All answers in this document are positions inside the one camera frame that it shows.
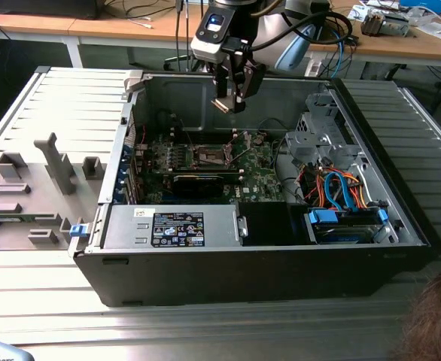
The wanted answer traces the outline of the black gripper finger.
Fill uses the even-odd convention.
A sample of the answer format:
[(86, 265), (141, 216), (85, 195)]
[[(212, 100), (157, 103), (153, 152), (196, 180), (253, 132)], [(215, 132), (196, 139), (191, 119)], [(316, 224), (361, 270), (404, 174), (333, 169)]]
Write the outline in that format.
[(215, 100), (226, 99), (230, 96), (229, 82), (230, 69), (223, 63), (214, 66), (214, 85), (215, 85)]
[(241, 71), (237, 71), (233, 78), (233, 106), (234, 114), (245, 109), (245, 100), (257, 94), (265, 75), (265, 65), (247, 61)]

